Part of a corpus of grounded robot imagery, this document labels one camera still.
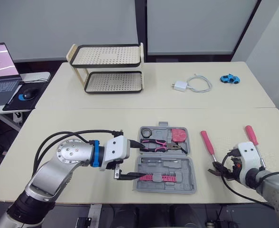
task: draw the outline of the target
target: gray tool case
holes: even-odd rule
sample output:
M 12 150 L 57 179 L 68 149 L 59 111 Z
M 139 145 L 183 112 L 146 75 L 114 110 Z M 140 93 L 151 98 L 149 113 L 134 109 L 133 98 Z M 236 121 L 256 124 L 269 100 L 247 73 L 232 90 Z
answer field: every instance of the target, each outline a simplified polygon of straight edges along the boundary
M 141 134 L 143 128 L 151 130 L 151 136 L 144 138 Z M 186 150 L 168 150 L 166 152 L 143 152 L 136 160 L 136 172 L 152 175 L 152 180 L 136 179 L 133 188 L 137 191 L 162 192 L 162 193 L 182 193 L 193 194 L 196 192 L 195 170 L 190 154 L 190 140 L 188 131 L 184 127 L 169 127 L 167 122 L 160 122 L 157 127 L 141 127 L 139 130 L 139 142 L 141 139 L 172 141 L 172 129 L 182 129 L 186 132 L 186 140 L 179 145 Z M 144 143 L 147 148 L 157 148 L 161 145 L 154 143 Z M 163 181 L 162 175 L 174 176 L 176 182 Z

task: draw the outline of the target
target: white charger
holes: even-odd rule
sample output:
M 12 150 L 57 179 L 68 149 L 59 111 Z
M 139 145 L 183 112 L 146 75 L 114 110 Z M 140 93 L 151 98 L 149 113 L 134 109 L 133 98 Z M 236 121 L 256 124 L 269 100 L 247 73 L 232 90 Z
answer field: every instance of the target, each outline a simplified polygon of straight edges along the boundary
M 177 81 L 175 84 L 172 84 L 172 86 L 175 90 L 185 92 L 186 88 L 188 86 L 188 83 L 187 82 L 182 82 L 182 81 Z
M 196 79 L 196 78 L 204 80 L 207 83 L 208 88 L 207 89 L 203 89 L 203 90 L 197 90 L 197 89 L 193 88 L 192 86 L 190 86 L 189 82 L 192 79 Z M 211 84 L 211 82 L 207 78 L 205 78 L 202 75 L 196 75 L 196 74 L 195 74 L 194 77 L 188 78 L 188 80 L 186 82 L 176 81 L 176 83 L 172 84 L 172 86 L 173 86 L 173 88 L 175 90 L 181 91 L 181 92 L 185 92 L 187 88 L 190 89 L 193 92 L 196 92 L 196 93 L 206 93 L 206 92 L 209 92 L 212 89 L 212 84 Z

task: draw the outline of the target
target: computer mouse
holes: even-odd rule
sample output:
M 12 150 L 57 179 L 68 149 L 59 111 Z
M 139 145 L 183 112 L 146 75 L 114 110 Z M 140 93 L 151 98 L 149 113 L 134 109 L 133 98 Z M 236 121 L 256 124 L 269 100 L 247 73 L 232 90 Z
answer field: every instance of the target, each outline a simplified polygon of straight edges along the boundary
M 27 101 L 27 100 L 31 100 L 34 97 L 36 97 L 37 93 L 39 92 L 39 89 L 37 88 L 29 88 L 26 89 L 23 94 L 22 94 L 22 98 L 23 100 Z

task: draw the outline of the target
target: white desk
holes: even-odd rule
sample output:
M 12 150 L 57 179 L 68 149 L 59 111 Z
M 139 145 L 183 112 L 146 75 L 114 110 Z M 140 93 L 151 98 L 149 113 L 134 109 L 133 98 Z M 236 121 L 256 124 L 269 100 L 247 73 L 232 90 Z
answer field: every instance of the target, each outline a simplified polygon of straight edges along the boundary
M 63 63 L 37 103 L 37 109 L 57 108 L 255 108 L 275 107 L 244 62 L 145 63 L 145 88 L 138 94 L 89 95 L 68 63 Z M 200 94 L 173 90 L 177 80 L 186 81 L 194 73 L 204 75 L 213 85 Z M 224 84 L 220 77 L 239 76 L 241 83 Z M 206 86 L 193 80 L 193 86 Z
M 237 203 L 248 202 L 230 193 L 219 177 L 210 174 L 212 158 L 200 136 L 207 130 L 219 160 L 237 143 L 247 141 L 244 131 L 252 125 L 259 139 L 260 152 L 268 170 L 279 171 L 279 111 L 276 108 L 250 109 L 36 109 L 33 110 L 8 154 L 0 165 L 0 200 L 15 200 L 30 180 L 33 160 L 41 142 L 58 131 L 87 129 L 124 130 L 129 139 L 138 139 L 141 126 L 154 126 L 168 121 L 171 126 L 188 129 L 190 157 L 195 166 L 197 192 L 192 195 L 146 193 L 132 190 L 132 181 L 113 179 L 113 171 L 80 167 L 57 202 L 60 203 Z M 110 134 L 88 134 L 103 144 Z M 53 147 L 44 161 L 55 153 Z M 139 152 L 131 150 L 121 168 L 134 171 Z M 232 181 L 229 184 L 239 193 L 263 200 L 251 189 Z
M 46 79 L 48 80 L 50 78 L 50 73 L 49 72 L 38 72 L 38 73 L 28 73 L 28 74 L 20 74 L 22 80 L 24 82 L 26 81 L 34 81 L 34 80 L 39 80 L 39 79 Z M 16 89 L 14 95 L 18 92 L 20 89 L 21 85 Z M 2 114 L 8 114 L 8 113 L 18 113 L 18 112 L 28 112 L 29 110 L 10 110 L 10 111 L 3 111 L 4 105 L 0 105 L 0 120 L 8 124 L 10 127 L 14 128 L 15 130 L 19 131 L 20 127 L 17 126 L 14 122 L 12 122 L 11 119 L 7 118 L 6 116 L 2 116 Z

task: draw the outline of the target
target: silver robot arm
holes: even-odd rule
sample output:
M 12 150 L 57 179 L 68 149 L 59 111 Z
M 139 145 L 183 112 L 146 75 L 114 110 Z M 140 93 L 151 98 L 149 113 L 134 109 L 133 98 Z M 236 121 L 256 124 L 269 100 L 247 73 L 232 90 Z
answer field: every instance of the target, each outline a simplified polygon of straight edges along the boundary
M 40 227 L 46 214 L 53 209 L 55 201 L 71 180 L 79 166 L 99 167 L 100 171 L 115 169 L 117 180 L 133 180 L 144 174 L 121 174 L 120 163 L 129 158 L 130 143 L 135 141 L 118 136 L 104 146 L 70 139 L 61 142 L 52 159 L 43 164 L 26 185 L 25 190 L 0 219 L 0 228 Z
M 279 176 L 274 173 L 260 181 L 271 172 L 261 166 L 260 155 L 252 142 L 239 143 L 228 155 L 233 157 L 234 166 L 233 172 L 227 172 L 226 177 L 247 188 L 255 189 L 274 208 L 279 222 Z
M 270 173 L 269 171 L 260 171 L 256 175 L 256 182 L 258 183 L 262 177 Z M 266 178 L 261 185 L 256 188 L 256 191 L 274 207 L 279 221 L 279 176 L 275 175 Z

